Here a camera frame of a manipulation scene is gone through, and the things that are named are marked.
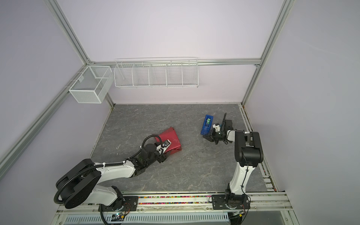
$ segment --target lavender wall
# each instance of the lavender wall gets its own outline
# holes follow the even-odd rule
[[[50,224],[56,181],[89,158],[108,113],[107,102],[66,99],[0,181],[1,224]]]
[[[93,61],[259,58],[283,0],[59,0]]]
[[[0,157],[82,63],[42,0],[0,2]]]
[[[297,0],[246,104],[300,224],[358,224],[360,1]]]
[[[283,0],[59,0],[89,57],[260,58]],[[201,66],[199,88],[117,89],[116,104],[240,102],[254,66]]]
[[[42,0],[0,1],[0,157],[82,63]],[[55,182],[89,157],[106,102],[69,96],[0,181],[1,224],[49,224]]]

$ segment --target work surface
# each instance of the work surface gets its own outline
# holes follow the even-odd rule
[[[133,178],[102,182],[121,191],[218,191],[223,192],[231,181],[236,161],[234,143],[218,145],[200,134],[206,114],[213,123],[226,118],[237,130],[245,130],[237,104],[162,104],[115,105],[98,144],[93,162],[120,162],[140,149],[145,137],[160,134],[173,127],[182,150],[170,155],[163,163],[155,162]],[[266,192],[259,167],[251,174],[246,192]]]

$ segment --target white wire basket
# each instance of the white wire basket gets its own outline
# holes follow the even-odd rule
[[[158,61],[116,61],[115,86],[137,87],[198,87],[197,58]]]
[[[113,82],[110,66],[87,66],[69,91],[79,103],[102,103]]]

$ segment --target wire basket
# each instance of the wire basket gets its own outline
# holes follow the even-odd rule
[[[137,87],[198,87],[197,59],[117,62],[114,68],[115,86]]]
[[[113,82],[110,66],[87,66],[69,91],[79,103],[102,103]]]

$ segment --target red fabric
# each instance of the red fabric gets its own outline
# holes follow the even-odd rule
[[[163,133],[159,134],[159,136],[162,141],[169,139],[171,142],[170,147],[168,147],[164,153],[170,152],[170,155],[171,155],[171,154],[174,154],[175,152],[178,152],[181,150],[181,144],[180,144],[179,138],[177,137],[177,134],[176,134],[174,128],[170,127]]]

